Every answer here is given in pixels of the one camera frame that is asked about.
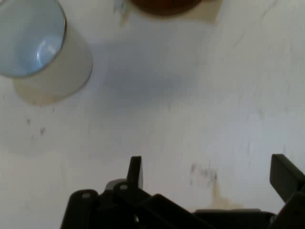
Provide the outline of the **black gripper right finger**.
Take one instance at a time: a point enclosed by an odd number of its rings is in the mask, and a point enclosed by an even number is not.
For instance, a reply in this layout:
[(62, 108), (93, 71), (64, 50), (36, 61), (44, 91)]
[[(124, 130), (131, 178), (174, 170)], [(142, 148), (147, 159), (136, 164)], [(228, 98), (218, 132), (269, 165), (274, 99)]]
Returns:
[(283, 154), (271, 158), (270, 183), (285, 203), (274, 217), (271, 229), (305, 227), (305, 175)]

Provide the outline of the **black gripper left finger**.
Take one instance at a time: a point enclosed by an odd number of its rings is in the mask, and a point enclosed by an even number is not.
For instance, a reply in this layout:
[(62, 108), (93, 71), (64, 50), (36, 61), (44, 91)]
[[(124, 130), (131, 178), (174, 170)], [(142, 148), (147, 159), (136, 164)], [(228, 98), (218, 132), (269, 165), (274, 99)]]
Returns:
[(142, 158), (131, 157), (127, 178), (98, 194), (74, 192), (69, 199), (63, 229), (201, 229), (194, 214), (164, 196), (142, 190)]

